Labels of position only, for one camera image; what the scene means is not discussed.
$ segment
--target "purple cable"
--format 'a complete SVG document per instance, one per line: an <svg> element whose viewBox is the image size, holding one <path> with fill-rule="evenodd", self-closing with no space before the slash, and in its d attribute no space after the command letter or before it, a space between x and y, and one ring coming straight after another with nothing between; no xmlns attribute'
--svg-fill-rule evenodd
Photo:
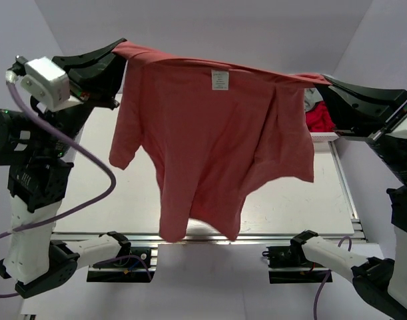
<svg viewBox="0 0 407 320"><path fill-rule="evenodd" d="M112 262L115 262L115 261L119 261L119 260L123 260L123 259L130 259L130 258L136 259L136 260L138 260L139 262L141 262L141 264L143 265L143 267L144 267L145 271L147 272L147 275L149 276L149 279L150 279L150 281L151 281L151 273L150 273L149 268L148 268L147 265L145 264L144 260L142 260L142 259L141 259L140 257L138 257L137 255L125 255L125 256L119 257L119 258L112 258L112 259L104 260L104 261L101 261L101 262L98 262L98 263L94 264L94 267L97 268L98 265L104 265L104 264L106 264L106 263L112 263Z"/></svg>
<svg viewBox="0 0 407 320"><path fill-rule="evenodd" d="M351 240L351 238L350 238L349 236L343 237L343 238L339 241L338 246L340 247L340 246L344 243L345 240L348 240L348 251L351 251L352 240ZM317 304L318 304L318 298L320 297L320 294L322 293L322 289L323 289L324 285L326 284L326 282L328 282L328 279L329 279L329 277L330 277L331 274L332 274L332 271L329 270L329 271L326 273L326 276L324 277L322 283L320 284L320 287L317 289L316 297L314 298L314 305L313 305L313 308L312 308L312 314L313 314L314 320L317 320Z"/></svg>
<svg viewBox="0 0 407 320"><path fill-rule="evenodd" d="M0 299L14 298L14 297L18 297L18 296L19 296L18 293L9 293L7 295L0 295Z"/></svg>
<svg viewBox="0 0 407 320"><path fill-rule="evenodd" d="M22 112L24 112L24 114L30 120L32 120L32 122L34 122L36 125L40 126L46 132L48 132L48 133L52 134L53 136L55 136L56 138L58 138L60 141L66 143L67 145L71 146L72 148L74 148L75 150L80 152L82 155L84 155L86 158L88 158L93 163L95 163L98 167L100 167L100 169L103 170L110 178L110 186L109 186L109 188L106 191L104 191L102 194L96 196L95 198L92 198L91 200L88 200L88 201L82 203L81 205L78 205L78 206L76 206L76 207L74 207L74 208L72 208L70 210L67 210L66 212L64 212L64 213L62 213L60 215L56 215L55 217L52 217L50 219L46 219L46 220L38 222L38 223L30 223L30 224L27 224L27 225L22 225L20 227L14 228L13 229L14 232L20 232L20 231L24 231L24 230L29 230L29 229L41 227L43 225L47 225L48 223L52 223L52 222L55 222L57 220L60 220L60 219L62 219L64 217L67 217L68 215L72 215L73 213L78 212L79 210L82 210L82 209L84 209L84 208L86 208L86 207L88 207L90 205L93 205L94 203L104 199L111 192L113 192L113 190L116 187L116 177L113 174L113 172L110 170L110 168L108 168L100 159L98 159L92 153L87 151L84 147L79 145L76 141L74 141L70 137L66 136L64 133L62 133L59 130L57 130L56 128L54 128L52 125L50 125L45 120L42 120L41 118L36 116L36 114L34 114L34 112L30 108L28 108L28 106L26 106L26 104L24 104L24 102L23 102L21 96L19 95L18 90L17 90L14 83L11 83L11 82L7 81L6 86L8 87L9 93L11 94L12 99L17 104L18 108L20 108L20 110L22 110ZM8 231L3 232L3 233L0 234L0 239L5 238L10 234L11 233L8 232ZM18 295L17 293L10 293L8 295L0 295L0 299L16 297L17 295Z"/></svg>

